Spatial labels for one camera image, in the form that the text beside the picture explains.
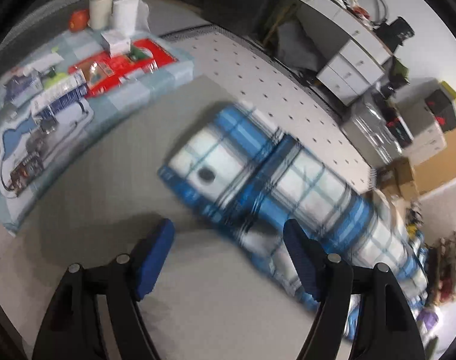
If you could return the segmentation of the stack of shoe boxes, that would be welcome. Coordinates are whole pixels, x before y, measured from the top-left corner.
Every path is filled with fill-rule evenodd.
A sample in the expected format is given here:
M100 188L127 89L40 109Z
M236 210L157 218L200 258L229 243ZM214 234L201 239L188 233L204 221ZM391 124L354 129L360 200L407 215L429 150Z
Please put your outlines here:
M456 92L446 81L438 84L425 99L425 104L444 133L456 129Z

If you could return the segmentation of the blue white plaid shirt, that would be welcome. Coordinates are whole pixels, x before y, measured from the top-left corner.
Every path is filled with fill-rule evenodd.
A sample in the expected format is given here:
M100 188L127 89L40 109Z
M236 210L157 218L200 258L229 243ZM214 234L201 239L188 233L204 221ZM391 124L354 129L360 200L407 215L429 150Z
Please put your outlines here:
M294 219L325 252L359 267L385 263L412 311L424 303L427 277L386 199L361 196L296 138L254 105L232 102L211 116L159 169L165 185L225 233L252 264L310 311L283 241Z

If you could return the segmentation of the cardboard box on floor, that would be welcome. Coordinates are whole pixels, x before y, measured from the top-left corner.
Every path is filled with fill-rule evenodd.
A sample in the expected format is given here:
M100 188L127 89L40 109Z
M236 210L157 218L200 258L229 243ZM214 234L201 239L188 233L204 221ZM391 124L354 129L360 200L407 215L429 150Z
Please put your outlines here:
M377 188L387 197L401 197L407 202L420 197L414 169L405 157L377 170Z

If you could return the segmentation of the wooden shoe rack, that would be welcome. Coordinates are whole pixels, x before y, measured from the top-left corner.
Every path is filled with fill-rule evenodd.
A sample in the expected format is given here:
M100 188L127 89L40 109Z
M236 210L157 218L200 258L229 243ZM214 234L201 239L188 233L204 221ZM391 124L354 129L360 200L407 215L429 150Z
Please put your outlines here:
M456 231L438 239L427 259L427 304L441 306L456 300Z

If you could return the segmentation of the silver aluminium suitcase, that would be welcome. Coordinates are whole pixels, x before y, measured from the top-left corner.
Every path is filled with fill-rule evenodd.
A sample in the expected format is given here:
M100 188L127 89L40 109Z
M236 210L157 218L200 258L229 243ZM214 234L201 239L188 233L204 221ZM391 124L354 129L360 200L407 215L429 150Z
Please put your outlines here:
M370 100L359 100L351 105L349 116L341 129L372 168L384 167L402 156L402 149L382 114Z

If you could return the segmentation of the white drawer desk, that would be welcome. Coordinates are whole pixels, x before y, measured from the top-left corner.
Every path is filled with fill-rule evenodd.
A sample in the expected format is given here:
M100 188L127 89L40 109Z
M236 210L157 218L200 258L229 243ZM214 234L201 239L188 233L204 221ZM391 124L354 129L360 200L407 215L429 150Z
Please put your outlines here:
M317 80L348 106L386 74L391 51L349 10L333 0L296 0L296 17L327 63Z

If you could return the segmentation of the wooden door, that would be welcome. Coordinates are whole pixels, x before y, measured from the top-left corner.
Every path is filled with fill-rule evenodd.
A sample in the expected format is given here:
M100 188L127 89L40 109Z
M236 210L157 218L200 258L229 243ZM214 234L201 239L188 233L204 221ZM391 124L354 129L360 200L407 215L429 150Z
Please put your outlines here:
M424 163L413 166L421 195L428 194L456 179L456 129L444 133L447 148Z

